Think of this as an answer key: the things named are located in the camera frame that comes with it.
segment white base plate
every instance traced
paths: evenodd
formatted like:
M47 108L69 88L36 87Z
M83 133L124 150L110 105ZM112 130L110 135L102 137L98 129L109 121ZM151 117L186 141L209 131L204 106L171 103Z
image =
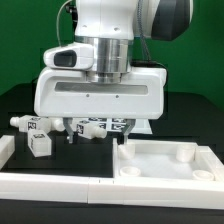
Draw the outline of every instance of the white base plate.
M175 160L178 146L189 143L134 140L133 159L118 157L114 141L114 178L0 173L0 198L183 208L224 209L224 166L209 147L195 143L192 163ZM140 177L123 177L124 166L138 166ZM214 181L193 180L195 169Z

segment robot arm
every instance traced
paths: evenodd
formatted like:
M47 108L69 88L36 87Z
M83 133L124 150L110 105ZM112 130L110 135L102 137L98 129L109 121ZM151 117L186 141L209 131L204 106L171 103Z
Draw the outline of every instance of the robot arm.
M76 5L75 42L45 53L48 67L37 83L35 112L66 121L128 119L127 139L135 119L162 115L166 79L163 68L131 67L133 20L141 36L144 31L152 39L175 39L190 24L192 0L77 0Z
M133 23L135 36L140 36L141 19L145 37L174 40L188 29L192 15L193 0L140 0Z

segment white cube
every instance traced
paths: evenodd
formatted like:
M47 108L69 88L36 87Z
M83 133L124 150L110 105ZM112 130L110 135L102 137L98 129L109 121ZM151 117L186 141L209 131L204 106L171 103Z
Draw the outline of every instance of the white cube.
M42 130L28 131L28 146L35 157L51 155L51 139Z

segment black table surface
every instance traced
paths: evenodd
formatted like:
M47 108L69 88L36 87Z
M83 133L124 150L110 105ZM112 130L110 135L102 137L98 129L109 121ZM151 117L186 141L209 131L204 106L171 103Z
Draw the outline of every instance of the black table surface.
M112 140L76 138L69 145L66 133L51 132L52 156L35 158L27 134L10 127L14 116L33 115L35 86L21 84L0 96L0 137L14 135L16 151L1 172L112 177ZM224 113L205 97L165 93L164 114L151 121L153 135L131 134L133 139L196 142L207 145L224 161ZM224 223L224 211L88 205L0 200L0 223Z

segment cylindrical hole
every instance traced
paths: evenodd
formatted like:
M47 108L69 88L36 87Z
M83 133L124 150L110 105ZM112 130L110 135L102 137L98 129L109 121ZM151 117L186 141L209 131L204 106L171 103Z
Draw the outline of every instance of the cylindrical hole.
M141 170L134 166L126 166L120 169L120 175L124 177L139 177Z

